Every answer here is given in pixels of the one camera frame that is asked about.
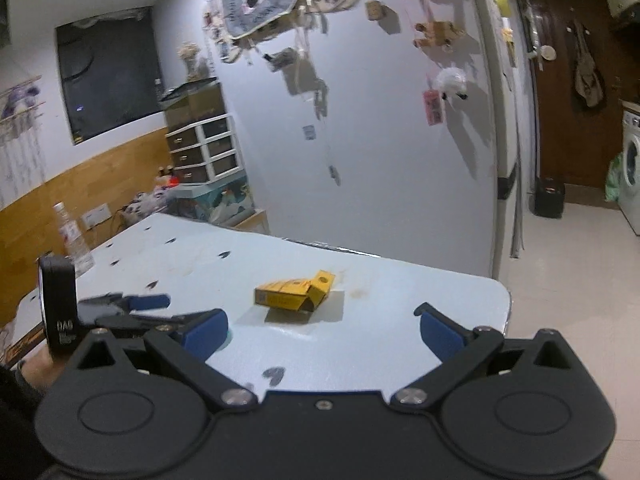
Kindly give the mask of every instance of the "black bin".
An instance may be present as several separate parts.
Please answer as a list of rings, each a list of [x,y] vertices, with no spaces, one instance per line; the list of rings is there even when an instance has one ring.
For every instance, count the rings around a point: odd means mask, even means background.
[[[563,211],[564,183],[554,178],[537,178],[533,212],[545,218],[562,218]]]

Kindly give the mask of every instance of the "washing machine door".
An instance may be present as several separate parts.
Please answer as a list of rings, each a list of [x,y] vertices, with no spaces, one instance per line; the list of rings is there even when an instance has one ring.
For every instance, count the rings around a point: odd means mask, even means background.
[[[622,170],[628,190],[636,193],[640,190],[640,137],[625,136],[625,151],[623,153]]]

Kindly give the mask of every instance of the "wall outlet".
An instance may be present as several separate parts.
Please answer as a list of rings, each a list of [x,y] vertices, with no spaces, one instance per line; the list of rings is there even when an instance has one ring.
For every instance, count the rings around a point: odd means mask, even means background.
[[[84,226],[87,229],[91,229],[92,227],[101,224],[102,222],[106,222],[109,218],[111,218],[111,211],[109,211],[109,206],[106,204],[99,205],[95,209],[91,209],[91,211],[87,211],[82,215],[82,222],[84,222]]]

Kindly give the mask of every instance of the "green plastic bag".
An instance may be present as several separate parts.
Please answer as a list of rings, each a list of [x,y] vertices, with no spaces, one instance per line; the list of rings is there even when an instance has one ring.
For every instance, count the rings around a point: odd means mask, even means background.
[[[607,181],[604,184],[604,197],[607,202],[617,202],[620,197],[620,179],[622,178],[622,152],[609,163]]]

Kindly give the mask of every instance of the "pink tag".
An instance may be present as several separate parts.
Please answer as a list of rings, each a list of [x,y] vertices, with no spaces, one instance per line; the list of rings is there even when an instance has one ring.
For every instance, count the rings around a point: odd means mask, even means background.
[[[440,124],[442,122],[442,102],[440,101],[440,92],[437,90],[427,90],[423,92],[424,110],[427,112],[427,122],[429,126]]]

